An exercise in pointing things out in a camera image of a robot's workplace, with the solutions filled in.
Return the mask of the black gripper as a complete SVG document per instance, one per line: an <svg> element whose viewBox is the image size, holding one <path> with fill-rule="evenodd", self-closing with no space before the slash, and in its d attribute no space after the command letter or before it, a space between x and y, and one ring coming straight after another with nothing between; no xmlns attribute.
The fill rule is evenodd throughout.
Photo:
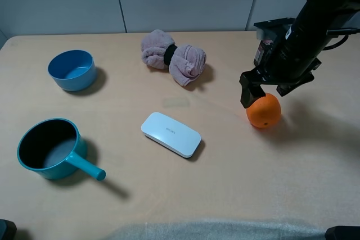
<svg viewBox="0 0 360 240"><path fill-rule="evenodd" d="M314 80L312 71L321 62L322 22L316 17L282 18L254 24L260 41L273 41L259 66L240 76L244 108L265 96L262 85L276 85L280 96Z"/></svg>

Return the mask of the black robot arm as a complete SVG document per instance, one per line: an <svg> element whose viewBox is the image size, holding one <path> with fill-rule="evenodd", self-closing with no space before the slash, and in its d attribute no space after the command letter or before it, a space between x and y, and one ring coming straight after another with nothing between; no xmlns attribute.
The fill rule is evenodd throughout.
<svg viewBox="0 0 360 240"><path fill-rule="evenodd" d="M240 76L241 104L249 108L265 96L263 85L275 85L280 96L312 82L318 55L345 43L358 28L344 25L359 12L359 0L307 0L297 18L254 24L260 45L255 67Z"/></svg>

